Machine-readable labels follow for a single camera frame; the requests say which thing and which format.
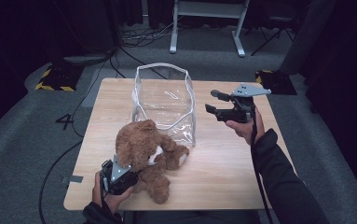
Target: hand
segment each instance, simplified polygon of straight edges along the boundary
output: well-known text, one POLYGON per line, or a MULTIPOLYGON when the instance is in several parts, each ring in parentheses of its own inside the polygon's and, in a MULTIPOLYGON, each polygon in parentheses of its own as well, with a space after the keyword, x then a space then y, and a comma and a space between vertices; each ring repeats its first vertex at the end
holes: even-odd
MULTIPOLYGON (((119 205, 121 202, 125 201, 126 199, 128 199, 130 197, 132 190, 133 190, 133 187, 129 187, 121 195, 108 194, 105 196, 105 202, 108 204, 108 207, 111 210, 112 214, 117 212, 117 209, 119 208, 119 205)), ((102 197, 101 197, 101 193, 100 193, 100 171, 96 173, 96 176, 94 178, 94 187, 93 187, 93 192, 92 192, 91 198, 92 198, 91 200, 94 203, 97 203, 100 207, 103 207, 102 197)))
MULTIPOLYGON (((239 137, 243 137, 248 145, 251 145, 251 136, 253 130, 254 120, 247 123, 238 123, 233 120, 228 120, 226 122, 226 126, 236 131, 236 134, 239 137)), ((259 111, 256 108, 256 127, 257 127, 257 135, 255 138, 255 142, 265 134, 265 126, 263 125, 262 115, 260 115, 259 111)))

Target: person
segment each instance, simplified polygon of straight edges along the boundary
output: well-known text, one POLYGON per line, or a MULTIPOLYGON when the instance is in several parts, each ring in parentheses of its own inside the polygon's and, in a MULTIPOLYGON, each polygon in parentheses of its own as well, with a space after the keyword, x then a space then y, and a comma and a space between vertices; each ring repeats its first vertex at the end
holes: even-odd
MULTIPOLYGON (((238 123, 228 120, 226 126, 233 129, 237 136, 244 138, 247 144, 251 144, 253 121, 238 123)), ((277 134, 272 129, 265 132, 262 116, 257 109, 256 127, 257 135, 253 146, 256 152, 254 161, 259 174, 263 178, 268 200, 280 223, 329 223, 318 202, 306 185, 297 177, 292 164, 277 145, 277 134)), ((105 201, 109 211, 102 210, 100 175, 97 173, 92 192, 92 202, 83 211, 87 220, 86 223, 122 223, 117 209, 121 202, 130 197, 131 193, 132 187, 122 195, 107 195, 105 201)), ((224 216, 227 217, 225 222, 219 220, 219 223, 246 223, 243 221, 244 219, 249 219, 250 223, 260 223, 259 220, 254 220, 252 217, 248 218, 251 213, 233 211, 230 214, 233 215, 224 216)), ((207 212, 192 212, 191 217, 189 217, 185 212, 174 212, 173 214, 169 212, 143 212, 143 216, 139 216, 137 223, 218 223, 218 220, 207 219, 212 218, 213 215, 208 216, 207 212), (160 214, 165 214, 162 221, 160 214)))

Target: clear plastic bag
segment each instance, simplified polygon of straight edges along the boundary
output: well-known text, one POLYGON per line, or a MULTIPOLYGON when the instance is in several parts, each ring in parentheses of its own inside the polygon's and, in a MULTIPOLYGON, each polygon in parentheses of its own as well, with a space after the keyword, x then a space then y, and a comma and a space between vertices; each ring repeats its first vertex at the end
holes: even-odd
POLYGON ((132 121, 152 119, 158 130, 177 144, 187 147, 196 144, 195 93, 185 69, 169 63, 137 67, 131 97, 132 121), (155 82, 155 78, 166 80, 155 82))

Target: brown teddy bear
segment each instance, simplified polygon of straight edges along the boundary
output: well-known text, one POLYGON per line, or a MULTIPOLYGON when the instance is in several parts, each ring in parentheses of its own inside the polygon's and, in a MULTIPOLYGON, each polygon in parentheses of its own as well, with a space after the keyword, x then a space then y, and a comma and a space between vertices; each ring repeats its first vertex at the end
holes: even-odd
POLYGON ((131 165, 132 172, 139 172, 134 192, 145 189, 156 203, 165 203, 170 195, 170 180, 163 173, 178 169, 189 155, 187 147, 160 133, 151 119, 124 126, 117 134, 116 151, 120 166, 131 165))

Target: black jacket sleeve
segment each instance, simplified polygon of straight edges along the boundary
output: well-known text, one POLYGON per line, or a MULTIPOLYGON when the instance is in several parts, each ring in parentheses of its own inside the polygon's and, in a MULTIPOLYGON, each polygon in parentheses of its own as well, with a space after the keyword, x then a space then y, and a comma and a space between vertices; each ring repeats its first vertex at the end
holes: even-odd
POLYGON ((89 203, 83 210, 85 224, 122 224, 121 216, 116 213, 109 216, 97 203, 89 203))
POLYGON ((329 223, 277 145, 277 138, 274 130, 270 129, 256 142, 255 164, 263 177, 268 200, 280 223, 329 223))

